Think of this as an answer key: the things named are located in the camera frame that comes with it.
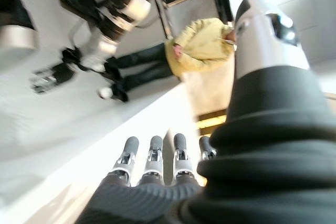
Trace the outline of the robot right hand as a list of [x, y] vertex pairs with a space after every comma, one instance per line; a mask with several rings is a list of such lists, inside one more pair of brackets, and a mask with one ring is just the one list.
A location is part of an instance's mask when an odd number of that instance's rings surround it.
[[177, 134], [174, 184], [162, 183], [156, 137], [131, 187], [132, 137], [77, 223], [335, 223], [335, 116], [293, 21], [265, 0], [243, 0], [236, 38], [226, 123], [200, 140], [206, 186]]

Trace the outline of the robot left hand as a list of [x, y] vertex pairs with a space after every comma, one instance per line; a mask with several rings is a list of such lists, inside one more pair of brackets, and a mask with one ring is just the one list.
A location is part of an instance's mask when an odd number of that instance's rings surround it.
[[74, 77], [75, 66], [80, 59], [79, 49], [77, 47], [74, 49], [65, 48], [61, 54], [60, 63], [34, 72], [34, 76], [30, 79], [30, 87], [35, 93], [45, 93]]

